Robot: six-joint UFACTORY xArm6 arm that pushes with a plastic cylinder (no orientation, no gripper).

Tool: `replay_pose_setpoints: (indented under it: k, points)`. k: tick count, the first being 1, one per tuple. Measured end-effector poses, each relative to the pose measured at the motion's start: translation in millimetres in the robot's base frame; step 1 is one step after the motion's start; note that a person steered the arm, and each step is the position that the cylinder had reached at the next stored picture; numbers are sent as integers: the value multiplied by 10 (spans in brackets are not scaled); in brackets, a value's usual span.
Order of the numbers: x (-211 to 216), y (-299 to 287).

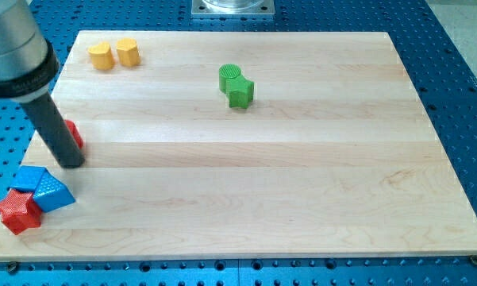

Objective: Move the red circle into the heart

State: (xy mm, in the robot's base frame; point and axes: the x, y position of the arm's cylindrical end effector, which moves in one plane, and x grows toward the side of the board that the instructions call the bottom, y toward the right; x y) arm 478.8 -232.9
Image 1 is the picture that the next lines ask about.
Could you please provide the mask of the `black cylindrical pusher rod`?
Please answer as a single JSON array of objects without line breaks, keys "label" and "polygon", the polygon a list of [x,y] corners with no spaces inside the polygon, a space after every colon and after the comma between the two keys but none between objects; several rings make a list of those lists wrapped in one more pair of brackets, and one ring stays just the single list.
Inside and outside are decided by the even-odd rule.
[{"label": "black cylindrical pusher rod", "polygon": [[84,163],[81,149],[48,92],[20,106],[60,167],[77,168]]}]

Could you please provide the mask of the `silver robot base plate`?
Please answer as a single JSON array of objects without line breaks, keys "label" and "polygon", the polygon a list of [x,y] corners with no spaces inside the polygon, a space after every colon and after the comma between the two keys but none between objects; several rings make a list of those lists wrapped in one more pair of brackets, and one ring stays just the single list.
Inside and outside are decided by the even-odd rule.
[{"label": "silver robot base plate", "polygon": [[213,15],[273,15],[274,0],[192,0],[191,14]]}]

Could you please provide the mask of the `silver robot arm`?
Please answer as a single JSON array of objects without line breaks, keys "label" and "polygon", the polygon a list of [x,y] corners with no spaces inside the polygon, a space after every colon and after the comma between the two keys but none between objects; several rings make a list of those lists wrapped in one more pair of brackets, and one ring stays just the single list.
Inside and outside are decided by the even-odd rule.
[{"label": "silver robot arm", "polygon": [[0,99],[20,104],[62,168],[84,155],[49,93],[60,63],[25,0],[0,0]]}]

